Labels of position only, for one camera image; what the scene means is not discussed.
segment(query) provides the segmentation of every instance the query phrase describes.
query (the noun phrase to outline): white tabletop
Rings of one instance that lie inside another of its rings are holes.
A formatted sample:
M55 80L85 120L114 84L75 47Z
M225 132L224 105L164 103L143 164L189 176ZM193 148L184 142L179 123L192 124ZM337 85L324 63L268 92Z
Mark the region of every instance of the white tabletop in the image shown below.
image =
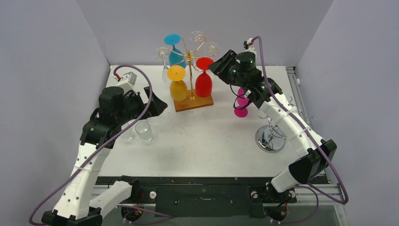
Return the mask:
M267 121L257 116L254 105L248 107L247 117L235 116L232 107L235 96L218 78L213 80L213 106L176 113L169 89L162 82L163 66L138 67L149 76L154 93L168 108L161 116L148 119L154 133L151 143L143 143L137 134L131 142L118 138L100 176L273 177L296 160L289 142L278 153L258 148L255 132ZM118 74L130 71L134 70L121 68ZM285 67L268 66L266 71L286 95L293 95ZM140 73L135 73L135 90L141 92L146 103L148 98L143 90L146 81ZM110 75L107 87L116 83Z

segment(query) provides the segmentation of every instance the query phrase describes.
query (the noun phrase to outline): purple cable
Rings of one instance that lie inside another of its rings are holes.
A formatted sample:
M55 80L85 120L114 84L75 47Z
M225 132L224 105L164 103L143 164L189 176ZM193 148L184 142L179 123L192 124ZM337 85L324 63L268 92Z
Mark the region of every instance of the purple cable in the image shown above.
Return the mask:
M302 223L304 221L307 221L307 220L311 219L312 217L314 217L314 215L316 215L316 212L319 209L319 197L317 196L316 192L313 189L306 187L306 186L297 185L296 187L306 188L306 189L312 191L314 193L314 195L316 196L316 208L314 209L313 213L303 219L300 219L300 220L282 221L282 222L276 221L269 216L269 218L272 220L272 222L279 223L279 224L297 224L297 223Z
M259 51L260 51L260 55L261 55L261 64L262 64L262 71L263 71L263 76L264 76L264 81L266 83L266 87L270 93L270 95L273 97L273 99L277 102L277 104L285 111L287 112L288 109L276 98L276 96L274 95L273 91L270 88L270 84L267 81L267 75L266 75L266 68L264 65L264 58L263 58L263 46L262 46L262 38L260 36L256 36L252 39L252 41L255 40L259 40ZM305 125L303 125L303 123L292 113L290 113L289 115L291 115L292 118L295 119L295 121L303 128L305 129ZM344 195L344 200L338 200L332 196L330 196L329 194L321 191L320 189L316 188L315 186L308 184L309 186L311 186L312 188L316 189L318 192L320 192L321 194L325 195L326 197L328 197L331 200L334 200L337 203L340 204L347 204L349 201L349 197L348 197L348 192L346 191L345 186L343 185L342 179L339 176L337 170L335 169L334 165L332 164L332 162L330 161L330 159L328 158L328 156L326 155L326 153L324 153L323 149L321 149L321 147L317 144L317 142L315 141L315 139L312 137L312 135L310 134L310 132L306 129L305 130L306 135L309 137L309 139L313 142L313 144L317 147L318 151L321 153L321 155L324 157L324 159L327 161L328 165L330 166L331 170L333 171L335 177L338 180L338 184L342 189L343 195Z
M33 221L33 216L36 214L37 210L45 203L47 202L51 197L53 197L57 192L59 192L62 188L64 188L65 186L67 186L82 170L81 168L85 167L88 162L90 162L90 160L92 160L94 158L94 156L96 156L104 147L106 147L109 143L111 143L112 141L114 141L116 138L118 138L122 133L124 133L126 130L130 129L130 127L132 127L137 121L139 121L143 115L147 112L148 108L150 107L150 103L152 100L152 85L150 82L150 79L147 77L147 75L138 67L133 66L133 65L119 65L117 66L114 71L113 74L115 75L116 71L118 69L120 69L121 67L130 67L133 68L137 71L139 71L144 78L147 80L148 82L148 86L150 87L150 94L148 96L148 102L147 105L145 106L143 112L141 112L141 114L133 121L133 123L131 123L130 125L128 125L126 128L124 128L123 130L121 130L119 133L115 134L113 137L111 137L108 141L106 141L103 145L101 145L93 154L91 154L91 156L89 156L83 163L82 165L75 171L74 174L72 174L69 179L67 179L64 183L62 183L57 189L55 189L52 193L50 193L46 198L44 198L32 211L31 215L29 216L29 223L31 225L34 226L45 226L46 224L43 223L37 223Z
M141 210L141 211L148 212L148 213L152 213L152 214L155 214L155 215L167 217L167 218L160 219L160 220L156 220L156 221L152 221L152 222L143 222L143 223L140 223L140 222L132 221L132 224L134 224L134 225L152 225L152 224L156 224L156 223L159 223L159 222L167 221L167 220L170 220L170 219L173 218L173 216L171 216L171 215L163 214L163 213L158 213L158 212L155 212L155 211L152 211L152 210L147 210L147 209L144 209L144 208L140 208L140 207L138 207L138 206L129 206L129 205L122 205L122 204L118 204L118 206L119 206L119 207L124 207L124 208L131 208L131 209L135 209L135 210ZM124 216L123 218L126 219L126 217L127 217L129 214L131 214L131 213L132 213L132 212L129 212L129 213L125 214L125 216Z

